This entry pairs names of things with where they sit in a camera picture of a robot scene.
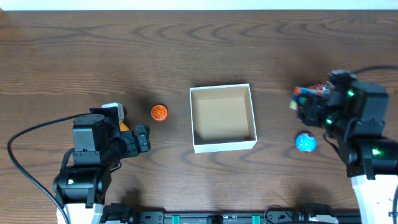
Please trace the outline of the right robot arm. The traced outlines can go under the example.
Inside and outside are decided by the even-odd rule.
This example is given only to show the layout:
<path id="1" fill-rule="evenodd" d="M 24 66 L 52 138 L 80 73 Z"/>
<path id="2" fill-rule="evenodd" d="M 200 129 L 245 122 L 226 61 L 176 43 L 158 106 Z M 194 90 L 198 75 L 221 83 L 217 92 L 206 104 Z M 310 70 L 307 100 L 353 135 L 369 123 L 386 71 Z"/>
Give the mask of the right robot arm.
<path id="1" fill-rule="evenodd" d="M 383 136 L 389 95 L 360 81 L 358 71 L 334 70 L 328 89 L 296 86 L 290 107 L 324 139 L 346 166 L 362 223 L 397 223 L 397 141 Z"/>

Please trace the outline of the white cardboard box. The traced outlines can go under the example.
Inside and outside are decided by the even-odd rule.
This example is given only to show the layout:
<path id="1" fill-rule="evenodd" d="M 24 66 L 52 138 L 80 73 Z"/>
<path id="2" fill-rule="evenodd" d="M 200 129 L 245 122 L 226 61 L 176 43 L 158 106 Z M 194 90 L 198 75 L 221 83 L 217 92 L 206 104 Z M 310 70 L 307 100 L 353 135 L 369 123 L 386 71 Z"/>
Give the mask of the white cardboard box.
<path id="1" fill-rule="evenodd" d="M 248 83 L 191 88 L 190 111 L 196 154 L 249 150 L 257 143 Z"/>

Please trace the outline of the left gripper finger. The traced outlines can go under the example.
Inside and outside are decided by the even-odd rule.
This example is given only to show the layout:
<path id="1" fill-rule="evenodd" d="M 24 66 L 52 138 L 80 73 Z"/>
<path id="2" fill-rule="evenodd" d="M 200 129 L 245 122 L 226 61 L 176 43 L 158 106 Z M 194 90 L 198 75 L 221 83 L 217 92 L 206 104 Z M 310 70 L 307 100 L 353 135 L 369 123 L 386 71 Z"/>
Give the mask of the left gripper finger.
<path id="1" fill-rule="evenodd" d="M 150 127 L 146 124 L 136 125 L 137 137 L 141 140 L 149 140 Z"/>
<path id="2" fill-rule="evenodd" d="M 149 152 L 151 149 L 150 141 L 147 136 L 138 136 L 139 152 Z"/>

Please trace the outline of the colourful puzzle cube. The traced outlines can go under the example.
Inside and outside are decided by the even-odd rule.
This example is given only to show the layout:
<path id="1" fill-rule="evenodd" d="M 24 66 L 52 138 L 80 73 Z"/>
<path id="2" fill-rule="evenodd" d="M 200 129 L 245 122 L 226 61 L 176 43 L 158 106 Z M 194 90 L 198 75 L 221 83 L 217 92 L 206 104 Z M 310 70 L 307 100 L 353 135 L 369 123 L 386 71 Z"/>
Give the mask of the colourful puzzle cube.
<path id="1" fill-rule="evenodd" d="M 304 100 L 304 96 L 312 95 L 314 91 L 309 88 L 295 86 L 293 90 L 293 98 L 290 101 L 289 108 L 297 111 L 298 106 L 302 104 Z"/>

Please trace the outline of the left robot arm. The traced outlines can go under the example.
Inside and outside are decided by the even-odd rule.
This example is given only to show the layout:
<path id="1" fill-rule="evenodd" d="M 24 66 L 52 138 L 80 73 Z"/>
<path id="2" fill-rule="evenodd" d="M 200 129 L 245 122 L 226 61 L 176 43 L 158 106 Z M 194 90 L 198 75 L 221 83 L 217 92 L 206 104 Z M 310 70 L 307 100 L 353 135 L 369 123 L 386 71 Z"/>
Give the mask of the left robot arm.
<path id="1" fill-rule="evenodd" d="M 122 159 L 150 150 L 149 127 L 130 130 L 123 124 L 124 115 L 121 104 L 111 103 L 74 120 L 74 148 L 64 155 L 53 182 L 61 206 L 59 223 L 138 223 L 133 209 L 104 204 L 111 174 L 121 168 Z"/>

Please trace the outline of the blue toy ball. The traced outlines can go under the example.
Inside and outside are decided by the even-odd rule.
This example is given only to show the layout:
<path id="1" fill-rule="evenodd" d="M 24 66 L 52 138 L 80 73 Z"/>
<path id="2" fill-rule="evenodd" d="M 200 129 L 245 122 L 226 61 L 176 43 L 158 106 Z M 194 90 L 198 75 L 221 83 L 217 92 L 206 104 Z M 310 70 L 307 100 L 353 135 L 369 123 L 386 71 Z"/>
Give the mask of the blue toy ball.
<path id="1" fill-rule="evenodd" d="M 300 152 L 313 152 L 317 146 L 317 140 L 310 133 L 302 133 L 296 137 L 295 146 Z"/>

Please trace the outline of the red toy truck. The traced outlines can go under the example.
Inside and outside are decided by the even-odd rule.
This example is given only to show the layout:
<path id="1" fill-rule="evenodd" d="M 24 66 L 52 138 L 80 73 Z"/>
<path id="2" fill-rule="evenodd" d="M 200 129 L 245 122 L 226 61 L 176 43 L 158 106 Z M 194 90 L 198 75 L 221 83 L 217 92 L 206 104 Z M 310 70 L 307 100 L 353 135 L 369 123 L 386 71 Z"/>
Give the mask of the red toy truck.
<path id="1" fill-rule="evenodd" d="M 327 93 L 327 94 L 330 93 L 329 86 L 328 85 L 324 85 L 324 84 L 313 85 L 313 86 L 310 86 L 308 89 L 316 90 L 316 91 L 319 91 L 319 92 L 322 92 L 322 93 Z"/>

